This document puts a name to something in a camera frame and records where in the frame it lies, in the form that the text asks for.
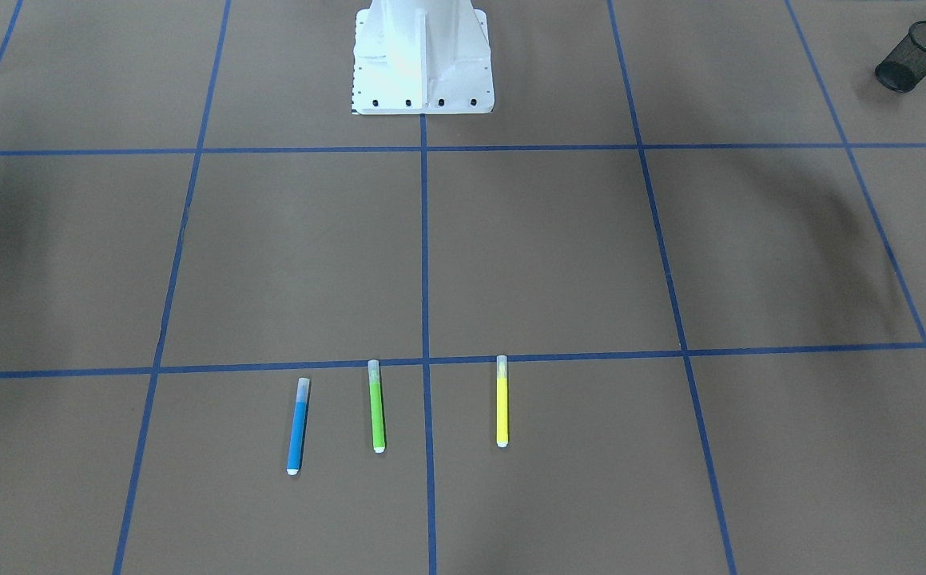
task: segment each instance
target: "black mesh cup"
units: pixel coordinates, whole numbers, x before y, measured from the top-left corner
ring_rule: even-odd
[[[875,68],[882,85],[895,92],[908,92],[926,76],[926,21],[915,22],[907,37]]]

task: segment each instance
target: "blue marker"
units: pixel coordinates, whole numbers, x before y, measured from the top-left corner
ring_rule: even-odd
[[[288,474],[299,473],[303,463],[303,434],[306,432],[306,402],[310,398],[310,379],[299,378],[296,412],[292,415],[292,439],[288,440]]]

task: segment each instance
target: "grid line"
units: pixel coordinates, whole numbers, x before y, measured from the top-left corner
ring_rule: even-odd
[[[644,173],[646,193],[648,193],[649,203],[651,204],[652,219],[656,229],[657,241],[659,244],[660,257],[665,272],[668,291],[670,291],[670,302],[672,311],[674,311],[674,322],[677,328],[679,338],[679,350],[657,350],[657,351],[631,351],[631,352],[587,352],[587,353],[567,353],[567,354],[525,354],[510,356],[510,361],[517,363],[535,363],[535,361],[597,361],[597,360],[617,360],[617,359],[652,359],[652,358],[682,358],[685,364],[686,378],[690,386],[690,397],[692,397],[695,416],[697,419],[697,429],[699,430],[704,451],[706,465],[708,467],[709,481],[711,483],[712,495],[718,515],[719,527],[723,545],[725,546],[726,560],[729,564],[730,575],[736,574],[736,565],[733,559],[732,545],[729,542],[728,527],[725,523],[725,513],[722,510],[721,492],[718,490],[717,479],[714,472],[714,464],[711,458],[710,447],[708,443],[707,430],[703,418],[703,409],[697,396],[697,387],[693,373],[692,357],[704,356],[728,356],[728,355],[765,355],[765,354],[806,354],[806,353],[840,353],[840,352],[862,352],[876,350],[908,350],[924,349],[926,350],[926,331],[916,305],[913,304],[911,294],[909,294],[907,284],[900,265],[895,259],[887,234],[883,229],[881,221],[876,214],[874,203],[868,193],[860,167],[854,157],[854,149],[926,149],[926,142],[849,142],[836,114],[835,106],[831,101],[821,74],[818,72],[816,61],[810,53],[809,45],[805,39],[805,33],[800,26],[790,0],[784,0],[785,7],[788,8],[791,18],[797,30],[799,39],[805,48],[807,58],[809,59],[814,77],[817,79],[821,92],[825,96],[830,113],[833,116],[837,130],[839,132],[840,142],[797,142],[797,143],[671,143],[671,145],[648,145],[642,142],[641,131],[637,112],[635,112],[634,96],[630,86],[630,75],[626,65],[626,58],[622,50],[622,43],[619,35],[618,25],[616,22],[615,8],[612,0],[608,0],[609,14],[612,23],[613,35],[619,58],[619,65],[622,70],[624,87],[626,87],[627,103],[630,107],[630,119],[634,124],[634,135],[637,142],[629,145],[444,145],[432,146],[427,145],[427,119],[424,116],[419,117],[419,130],[421,130],[421,145],[419,146],[250,146],[250,147],[204,147],[206,130],[208,126],[211,101],[215,85],[217,84],[217,74],[221,64],[221,55],[223,43],[225,43],[225,31],[229,20],[230,5],[232,0],[225,0],[225,10],[223,10],[221,19],[221,30],[218,33],[217,50],[214,54],[214,65],[211,72],[210,82],[208,85],[207,96],[205,99],[204,112],[201,120],[200,133],[197,138],[197,146],[191,149],[33,149],[33,150],[0,150],[0,157],[79,157],[79,156],[153,156],[153,154],[189,154],[193,156],[193,167],[191,177],[189,178],[188,190],[184,211],[182,211],[181,224],[179,224],[177,245],[175,245],[175,254],[173,258],[171,273],[169,277],[168,290],[165,297],[164,310],[162,312],[161,331],[158,343],[155,348],[153,365],[151,367],[105,367],[105,368],[78,368],[78,369],[43,369],[43,371],[0,371],[0,379],[24,379],[24,378],[72,378],[72,376],[120,376],[120,375],[149,375],[148,393],[145,398],[144,415],[141,420],[140,436],[137,440],[137,454],[133,461],[133,474],[131,474],[129,490],[126,498],[125,512],[123,514],[122,526],[119,532],[118,549],[116,550],[115,564],[113,573],[120,575],[125,553],[125,543],[127,540],[128,528],[133,514],[135,494],[137,494],[138,478],[140,477],[141,458],[145,449],[146,433],[149,429],[149,421],[153,409],[153,396],[155,396],[158,376],[163,374],[203,374],[203,372],[221,372],[221,371],[288,371],[288,369],[324,369],[324,368],[346,368],[346,367],[365,367],[366,359],[361,360],[337,360],[337,361],[292,361],[291,363],[241,363],[241,364],[218,364],[218,365],[173,365],[166,367],[162,365],[163,350],[170,321],[171,304],[174,298],[175,285],[179,265],[181,265],[182,247],[184,247],[185,227],[189,222],[189,207],[195,193],[197,171],[199,171],[200,161],[203,154],[239,154],[239,153],[419,153],[421,156],[421,194],[422,194],[422,332],[423,332],[423,356],[419,358],[393,358],[382,360],[386,365],[419,365],[423,368],[423,408],[425,409],[425,439],[427,447],[427,539],[429,542],[429,572],[436,575],[437,572],[437,553],[436,553],[436,521],[435,521],[435,492],[434,492],[434,443],[433,443],[433,412],[431,402],[431,365],[438,364],[458,364],[458,363],[494,363],[494,356],[444,356],[432,357],[430,354],[430,325],[429,325],[429,254],[427,254],[427,155],[429,153],[456,153],[456,152],[580,152],[580,150],[637,150],[639,160]],[[23,0],[17,0],[14,5],[12,18],[6,28],[5,37],[0,44],[0,62],[6,53],[10,37],[14,32],[18,15],[23,6]],[[876,223],[876,228],[882,237],[887,254],[893,265],[902,291],[907,298],[908,306],[911,308],[913,319],[919,328],[920,342],[908,343],[857,343],[856,345],[836,345],[836,346],[795,346],[795,347],[755,347],[755,348],[722,348],[722,349],[689,349],[686,345],[686,335],[682,328],[682,316],[679,313],[677,292],[675,292],[674,281],[672,280],[670,263],[665,250],[664,236],[661,221],[658,215],[657,205],[654,197],[654,190],[651,182],[648,161],[646,161],[646,150],[667,150],[667,149],[843,149],[849,155],[850,163],[853,167],[854,174],[860,182],[864,198],[868,203],[868,210],[871,211],[872,218]]]
[[[702,348],[686,350],[690,357],[749,356],[749,355],[803,355],[816,353],[853,353],[864,351],[923,350],[923,342],[900,343],[844,343],[831,346],[777,346],[754,348]],[[659,359],[682,357],[682,350],[644,350],[583,353],[528,353],[510,355],[512,363],[547,363],[547,361],[610,361],[621,359]],[[427,358],[431,365],[465,363],[495,363],[493,355],[449,355]],[[192,365],[162,365],[161,375],[219,374],[238,371],[295,371],[296,369],[342,369],[366,367],[367,359],[339,359],[328,361],[272,361],[272,363],[214,363]],[[423,357],[393,357],[381,359],[382,365],[408,365],[421,367]],[[86,376],[151,375],[153,367],[80,367],[72,369],[20,369],[0,371],[0,379],[85,378]]]
[[[832,103],[832,96],[829,94],[828,88],[825,87],[825,80],[821,79],[821,71],[817,68],[817,61],[814,59],[814,55],[811,54],[810,46],[807,44],[807,37],[803,33],[803,26],[800,25],[799,18],[796,16],[796,11],[793,10],[793,3],[791,0],[783,0],[785,4],[785,9],[789,12],[790,18],[793,21],[793,26],[796,28],[797,36],[800,38],[800,44],[803,46],[803,51],[807,56],[807,61],[810,63],[811,72],[814,73],[814,79],[817,80],[818,88],[821,88],[821,95],[825,98],[825,104],[828,105],[829,113],[832,114],[832,121],[836,125],[836,131],[839,132],[839,138],[842,140],[843,146],[846,149],[847,157],[849,157],[850,166],[853,167],[853,174],[856,175],[856,181],[860,185],[860,191],[864,193],[864,201],[868,204],[868,210],[871,212],[871,217],[875,222],[875,227],[878,228],[878,236],[882,239],[882,244],[885,245],[885,252],[889,258],[889,262],[892,264],[892,270],[896,274],[896,279],[900,281],[900,290],[904,293],[904,298],[907,299],[907,305],[909,310],[911,310],[911,316],[913,317],[913,323],[916,325],[916,329],[920,334],[920,341],[924,343],[926,349],[926,330],[924,323],[920,320],[920,313],[916,310],[916,303],[913,302],[911,292],[907,285],[907,280],[904,278],[904,272],[900,266],[900,261],[896,258],[895,252],[892,250],[892,244],[889,243],[888,233],[885,231],[885,227],[882,225],[882,219],[878,215],[878,210],[875,208],[874,200],[871,198],[871,193],[868,190],[867,182],[864,181],[864,174],[860,171],[860,164],[857,164],[856,154],[853,153],[852,147],[849,145],[849,139],[846,137],[846,131],[843,129],[841,121],[839,121],[839,113],[836,113],[836,106]]]
[[[608,0],[608,14],[612,23],[612,35],[615,38],[615,51],[619,59],[619,68],[622,70],[622,83],[626,88],[626,102],[630,106],[630,120],[634,125],[634,137],[637,138],[641,171],[644,175],[644,187],[648,203],[651,206],[651,219],[654,222],[655,236],[658,241],[658,252],[661,257],[662,268],[665,272],[665,284],[668,287],[668,297],[672,306],[672,318],[675,321],[675,331],[679,338],[679,351],[681,351],[683,369],[686,371],[686,383],[690,387],[690,400],[694,405],[694,418],[697,421],[697,434],[701,440],[701,451],[708,472],[708,483],[711,486],[711,498],[715,507],[715,518],[718,520],[718,530],[721,532],[722,547],[725,550],[725,563],[729,568],[729,575],[737,575],[736,557],[733,554],[733,543],[729,539],[729,527],[725,521],[725,507],[722,505],[721,488],[718,487],[718,476],[715,473],[714,459],[711,455],[711,441],[708,439],[707,425],[704,421],[704,411],[701,406],[700,394],[697,392],[697,380],[694,375],[693,361],[690,360],[689,347],[686,345],[686,333],[682,328],[682,314],[679,312],[679,299],[675,294],[675,283],[672,280],[672,269],[668,261],[668,252],[665,248],[665,234],[662,231],[661,218],[658,215],[658,204],[655,200],[654,186],[651,181],[651,169],[648,166],[648,157],[641,135],[641,124],[637,116],[637,103],[634,101],[634,91],[630,84],[630,69],[626,65],[626,55],[622,50],[622,38],[619,33],[619,23],[615,17],[615,6]]]
[[[423,357],[423,447],[427,461],[427,572],[438,573],[438,530],[435,516],[434,407],[431,401],[430,258],[427,247],[427,116],[419,115],[419,251],[421,252],[421,338]]]
[[[712,142],[626,143],[626,145],[429,145],[428,153],[594,152],[639,149],[926,149],[926,142]],[[416,145],[133,147],[133,149],[0,149],[0,157],[160,156],[196,153],[417,153]]]
[[[118,547],[115,550],[115,563],[113,575],[121,575],[122,564],[125,560],[125,546],[128,542],[128,533],[133,521],[133,507],[137,498],[137,488],[140,485],[142,456],[146,447],[146,434],[149,432],[149,422],[153,414],[153,397],[157,393],[158,376],[161,373],[161,360],[164,356],[164,345],[168,336],[168,323],[171,320],[171,304],[175,297],[175,285],[178,283],[178,269],[182,261],[182,248],[185,245],[185,226],[189,224],[189,208],[193,203],[193,194],[196,192],[197,174],[200,171],[200,159],[203,157],[204,140],[207,137],[207,124],[210,122],[211,101],[214,98],[214,87],[217,86],[217,72],[221,67],[221,52],[225,47],[225,31],[229,25],[229,11],[232,9],[232,0],[225,0],[225,10],[221,14],[221,29],[218,30],[217,47],[214,49],[214,63],[211,68],[210,81],[207,84],[207,95],[204,98],[203,117],[200,119],[200,133],[197,136],[197,152],[193,156],[193,167],[189,171],[189,186],[185,190],[185,204],[182,206],[182,218],[178,225],[178,237],[175,240],[175,252],[171,262],[171,274],[168,277],[168,291],[164,298],[164,310],[161,313],[161,333],[153,351],[153,365],[149,383],[146,386],[146,400],[144,412],[140,423],[140,436],[137,440],[137,449],[133,456],[133,473],[129,478],[129,487],[125,499],[125,510],[122,514],[122,524],[118,533]]]

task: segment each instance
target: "green marker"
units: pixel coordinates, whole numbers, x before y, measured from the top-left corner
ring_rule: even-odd
[[[374,436],[375,454],[385,452],[385,404],[381,399],[381,367],[378,360],[367,362],[367,373],[371,376],[371,434]]]

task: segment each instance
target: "metal bracket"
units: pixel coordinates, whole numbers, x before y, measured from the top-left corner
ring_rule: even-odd
[[[470,0],[374,0],[356,15],[352,112],[491,112],[488,38]]]

